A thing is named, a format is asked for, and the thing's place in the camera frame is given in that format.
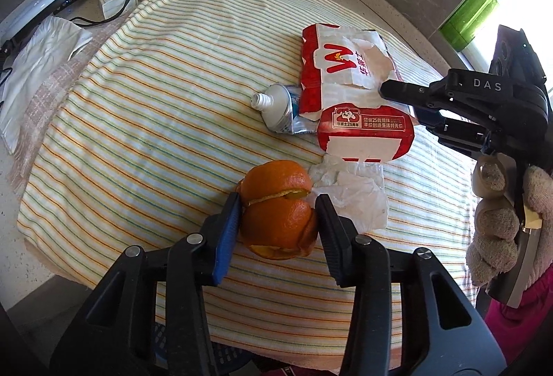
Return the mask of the gloved right hand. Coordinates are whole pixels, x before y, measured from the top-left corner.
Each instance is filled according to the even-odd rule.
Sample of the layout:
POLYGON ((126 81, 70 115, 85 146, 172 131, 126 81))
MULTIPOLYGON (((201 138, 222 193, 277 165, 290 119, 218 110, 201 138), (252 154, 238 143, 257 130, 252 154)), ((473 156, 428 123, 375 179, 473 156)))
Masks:
MULTIPOLYGON (((477 161, 472 188, 480 202, 474 213, 474 238, 467 249, 466 262, 472 284, 482 287, 514 268, 519 219, 505 196, 506 171, 497 159, 483 157, 477 161)), ((523 189, 526 205, 543 221, 526 287, 552 284, 552 177, 531 166, 525 172, 523 189)))

